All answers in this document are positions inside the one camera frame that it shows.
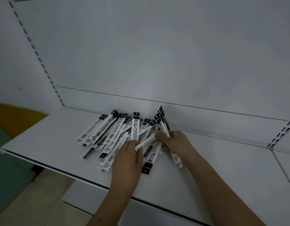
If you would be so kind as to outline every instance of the pile of pen packages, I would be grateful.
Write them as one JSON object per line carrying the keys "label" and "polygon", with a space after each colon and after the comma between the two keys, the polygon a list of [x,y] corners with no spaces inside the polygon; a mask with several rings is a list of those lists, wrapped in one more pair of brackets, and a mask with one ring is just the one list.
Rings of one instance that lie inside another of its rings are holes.
{"label": "pile of pen packages", "polygon": [[[158,141],[155,134],[160,130],[168,137],[172,137],[162,106],[154,119],[140,119],[140,113],[134,112],[132,117],[127,113],[118,113],[113,110],[109,115],[101,115],[86,129],[75,143],[87,147],[81,156],[87,159],[93,151],[101,151],[98,168],[108,171],[113,164],[115,153],[126,140],[138,140],[140,144],[135,147],[135,152],[142,149],[144,165],[142,173],[149,174],[159,154],[165,154],[165,146]],[[180,158],[171,152],[174,163],[181,168]]]}

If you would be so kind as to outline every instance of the person's right arm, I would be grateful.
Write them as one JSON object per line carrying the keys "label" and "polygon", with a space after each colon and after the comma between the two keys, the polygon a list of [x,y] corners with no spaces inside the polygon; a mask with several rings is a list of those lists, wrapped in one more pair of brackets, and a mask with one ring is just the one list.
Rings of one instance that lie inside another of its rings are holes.
{"label": "person's right arm", "polygon": [[173,137],[169,138],[160,131],[156,132],[190,171],[215,226],[265,226],[196,151],[185,134],[181,131],[172,133]]}

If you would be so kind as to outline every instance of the perforated metal strip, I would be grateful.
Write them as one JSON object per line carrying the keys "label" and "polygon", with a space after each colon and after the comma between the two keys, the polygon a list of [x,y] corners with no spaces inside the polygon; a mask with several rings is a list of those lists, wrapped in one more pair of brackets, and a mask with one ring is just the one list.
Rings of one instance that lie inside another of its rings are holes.
{"label": "perforated metal strip", "polygon": [[268,144],[268,148],[273,149],[273,147],[288,133],[289,130],[290,130],[290,120],[287,121],[286,125],[282,127],[282,130]]}
{"label": "perforated metal strip", "polygon": [[18,19],[19,24],[20,24],[21,27],[22,27],[23,32],[25,33],[27,39],[29,40],[29,42],[30,42],[30,44],[31,44],[31,46],[32,46],[32,48],[33,48],[33,50],[34,50],[35,55],[37,56],[37,59],[38,59],[38,61],[40,62],[41,67],[43,68],[43,71],[45,72],[45,75],[47,76],[47,78],[49,79],[50,83],[52,84],[52,87],[53,87],[54,91],[56,92],[56,94],[57,94],[57,96],[58,96],[58,98],[59,98],[61,104],[62,104],[63,106],[65,106],[65,104],[64,104],[64,102],[63,102],[63,100],[62,100],[60,94],[58,93],[58,91],[57,91],[57,89],[56,89],[56,86],[55,86],[54,82],[52,81],[51,76],[49,75],[49,72],[48,72],[47,68],[45,67],[45,64],[43,63],[42,58],[40,57],[40,55],[39,55],[38,51],[36,50],[36,47],[35,47],[35,45],[34,45],[32,39],[30,38],[30,36],[29,36],[29,34],[28,34],[28,31],[27,31],[26,28],[24,27],[23,22],[20,20],[20,18],[19,18],[19,16],[18,16],[18,13],[15,11],[15,7],[14,7],[14,5],[13,5],[13,1],[12,1],[12,0],[8,0],[8,1],[9,1],[9,4],[10,4],[12,10],[14,11],[14,14],[15,14],[16,18]]}

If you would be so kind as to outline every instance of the forearm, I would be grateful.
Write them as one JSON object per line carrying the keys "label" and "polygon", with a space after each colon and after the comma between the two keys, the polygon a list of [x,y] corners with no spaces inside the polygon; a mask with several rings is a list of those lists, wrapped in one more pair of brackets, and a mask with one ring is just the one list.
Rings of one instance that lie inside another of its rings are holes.
{"label": "forearm", "polygon": [[190,152],[185,165],[200,190],[215,226],[265,226],[194,148]]}
{"label": "forearm", "polygon": [[130,198],[130,196],[120,194],[116,190],[109,190],[87,226],[116,226]]}

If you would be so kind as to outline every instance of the person's left hand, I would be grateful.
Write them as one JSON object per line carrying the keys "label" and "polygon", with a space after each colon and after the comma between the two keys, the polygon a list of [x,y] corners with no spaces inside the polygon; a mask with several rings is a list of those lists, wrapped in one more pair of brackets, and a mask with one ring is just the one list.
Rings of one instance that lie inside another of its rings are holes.
{"label": "person's left hand", "polygon": [[110,190],[132,196],[141,177],[143,167],[142,150],[135,154],[135,146],[139,141],[125,141],[122,147],[117,150],[112,165],[112,177]]}

